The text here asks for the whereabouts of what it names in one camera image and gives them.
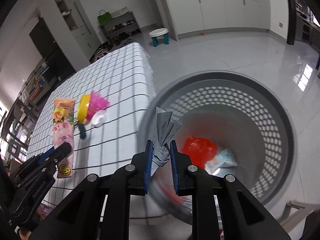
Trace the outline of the dark spiky fish toy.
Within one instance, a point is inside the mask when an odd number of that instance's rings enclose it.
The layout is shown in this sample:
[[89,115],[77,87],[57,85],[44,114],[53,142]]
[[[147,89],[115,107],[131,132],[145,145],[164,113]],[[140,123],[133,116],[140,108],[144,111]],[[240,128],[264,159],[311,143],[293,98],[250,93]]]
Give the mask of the dark spiky fish toy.
[[85,125],[77,121],[76,124],[75,124],[75,126],[76,126],[76,127],[78,128],[78,130],[79,130],[80,139],[81,139],[81,140],[85,140],[86,137],[87,137]]

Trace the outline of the pink snack packet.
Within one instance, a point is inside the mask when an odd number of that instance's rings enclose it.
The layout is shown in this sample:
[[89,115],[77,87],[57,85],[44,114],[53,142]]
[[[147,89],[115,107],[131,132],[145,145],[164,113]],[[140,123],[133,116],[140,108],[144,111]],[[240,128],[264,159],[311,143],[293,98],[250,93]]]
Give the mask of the pink snack packet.
[[71,152],[57,165],[57,178],[72,176],[74,160],[74,106],[75,99],[55,99],[53,110],[53,143],[58,148],[64,142],[71,146]]

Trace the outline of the yellow tape roll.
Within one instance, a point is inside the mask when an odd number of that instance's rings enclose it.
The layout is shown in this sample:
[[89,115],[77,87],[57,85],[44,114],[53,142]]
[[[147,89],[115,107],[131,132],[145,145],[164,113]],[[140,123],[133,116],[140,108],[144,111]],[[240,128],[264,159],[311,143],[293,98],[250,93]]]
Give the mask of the yellow tape roll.
[[87,112],[89,108],[89,103],[90,103],[91,95],[90,94],[85,94],[81,97],[80,103],[78,105],[78,110],[77,110],[77,121],[83,125],[89,124],[89,121],[87,120]]

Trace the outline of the pink plastic shuttlecock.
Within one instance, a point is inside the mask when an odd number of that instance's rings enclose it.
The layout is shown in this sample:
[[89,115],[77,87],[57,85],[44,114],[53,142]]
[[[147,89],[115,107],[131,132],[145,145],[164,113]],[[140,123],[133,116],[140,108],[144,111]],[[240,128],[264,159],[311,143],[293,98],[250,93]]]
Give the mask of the pink plastic shuttlecock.
[[99,92],[92,91],[91,92],[91,99],[89,103],[89,108],[87,112],[87,120],[91,121],[92,116],[100,110],[105,110],[110,105],[110,102],[101,96]]

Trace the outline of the grey wrapper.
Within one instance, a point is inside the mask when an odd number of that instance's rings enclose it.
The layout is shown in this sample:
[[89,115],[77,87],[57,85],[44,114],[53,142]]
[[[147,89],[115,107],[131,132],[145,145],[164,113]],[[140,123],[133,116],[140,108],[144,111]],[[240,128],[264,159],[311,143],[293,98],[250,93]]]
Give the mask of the grey wrapper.
[[169,143],[181,128],[181,124],[172,118],[172,112],[156,108],[156,135],[152,139],[152,165],[151,176],[159,167],[163,167],[169,161]]

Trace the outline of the grey perforated trash basket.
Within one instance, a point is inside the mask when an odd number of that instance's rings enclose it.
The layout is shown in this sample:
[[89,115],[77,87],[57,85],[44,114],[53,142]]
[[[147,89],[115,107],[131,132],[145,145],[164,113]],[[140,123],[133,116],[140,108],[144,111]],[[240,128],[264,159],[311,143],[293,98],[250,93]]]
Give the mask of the grey perforated trash basket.
[[149,104],[139,126],[137,148],[155,140],[156,111],[172,113],[181,124],[174,139],[181,150],[190,136],[229,149],[232,174],[266,207],[272,209],[287,190],[296,165],[296,133],[278,98],[252,78],[231,72],[198,72],[164,88]]

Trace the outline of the white plastic lid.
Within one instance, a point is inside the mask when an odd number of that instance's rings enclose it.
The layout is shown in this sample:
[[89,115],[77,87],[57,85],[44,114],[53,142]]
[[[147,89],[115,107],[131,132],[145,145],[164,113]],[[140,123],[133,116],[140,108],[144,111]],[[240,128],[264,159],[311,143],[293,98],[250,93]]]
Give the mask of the white plastic lid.
[[100,110],[97,111],[91,119],[91,124],[94,127],[100,127],[104,124],[106,118],[106,111],[105,110]]

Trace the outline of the light blue tissue packet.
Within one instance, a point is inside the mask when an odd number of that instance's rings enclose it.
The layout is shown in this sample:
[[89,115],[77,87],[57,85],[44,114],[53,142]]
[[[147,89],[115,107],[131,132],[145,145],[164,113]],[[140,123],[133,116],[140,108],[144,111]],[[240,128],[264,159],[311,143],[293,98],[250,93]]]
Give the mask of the light blue tissue packet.
[[210,174],[216,174],[221,168],[237,167],[232,151],[228,148],[220,151],[212,160],[205,163],[204,169]]

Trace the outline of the red plastic bag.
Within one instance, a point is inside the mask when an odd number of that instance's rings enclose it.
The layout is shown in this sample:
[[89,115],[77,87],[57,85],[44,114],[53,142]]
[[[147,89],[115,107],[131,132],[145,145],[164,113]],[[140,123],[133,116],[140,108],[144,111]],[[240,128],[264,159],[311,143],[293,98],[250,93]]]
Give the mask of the red plastic bag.
[[209,139],[189,136],[181,153],[188,155],[193,165],[204,169],[205,164],[217,155],[218,148],[218,145]]

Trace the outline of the beige plastic chair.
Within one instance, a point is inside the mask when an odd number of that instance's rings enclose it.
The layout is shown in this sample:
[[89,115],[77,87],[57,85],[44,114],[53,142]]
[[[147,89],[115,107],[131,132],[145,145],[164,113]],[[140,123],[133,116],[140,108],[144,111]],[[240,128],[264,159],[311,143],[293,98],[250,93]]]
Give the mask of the beige plastic chair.
[[313,211],[319,211],[319,204],[290,200],[285,205],[285,209],[283,215],[279,219],[279,223],[283,229],[289,233]]

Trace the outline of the grey shoe rack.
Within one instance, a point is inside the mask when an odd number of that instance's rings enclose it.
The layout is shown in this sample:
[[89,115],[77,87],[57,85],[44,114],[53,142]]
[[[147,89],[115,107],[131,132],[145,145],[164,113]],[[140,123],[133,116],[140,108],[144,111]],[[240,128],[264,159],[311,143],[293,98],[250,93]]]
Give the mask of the grey shoe rack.
[[125,12],[110,21],[99,25],[106,41],[118,46],[125,40],[141,34],[140,26],[132,11]]

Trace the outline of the green handbag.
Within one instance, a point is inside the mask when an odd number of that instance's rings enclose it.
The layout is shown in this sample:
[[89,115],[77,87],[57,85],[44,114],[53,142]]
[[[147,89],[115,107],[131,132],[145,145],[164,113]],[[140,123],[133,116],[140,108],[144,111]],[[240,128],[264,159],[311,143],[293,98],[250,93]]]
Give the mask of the green handbag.
[[100,10],[99,15],[97,16],[98,23],[100,25],[103,25],[107,22],[110,22],[112,20],[112,16],[109,12],[106,12],[105,10]]

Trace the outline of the white stool teal legs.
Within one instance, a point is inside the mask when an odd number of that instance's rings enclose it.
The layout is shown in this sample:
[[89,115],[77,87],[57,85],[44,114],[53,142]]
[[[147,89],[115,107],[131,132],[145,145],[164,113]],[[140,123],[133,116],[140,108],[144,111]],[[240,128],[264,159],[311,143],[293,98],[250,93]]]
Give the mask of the white stool teal legs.
[[153,30],[149,32],[149,36],[152,39],[152,44],[154,47],[158,46],[157,38],[159,37],[164,38],[164,44],[169,44],[169,31],[167,28],[159,28],[159,29]]

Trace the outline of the white cabinet counter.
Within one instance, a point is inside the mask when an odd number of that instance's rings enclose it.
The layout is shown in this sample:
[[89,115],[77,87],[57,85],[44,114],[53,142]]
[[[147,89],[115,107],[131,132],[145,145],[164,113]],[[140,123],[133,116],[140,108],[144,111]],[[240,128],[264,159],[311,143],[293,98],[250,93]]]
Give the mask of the white cabinet counter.
[[173,39],[229,31],[269,31],[270,0],[156,0]]

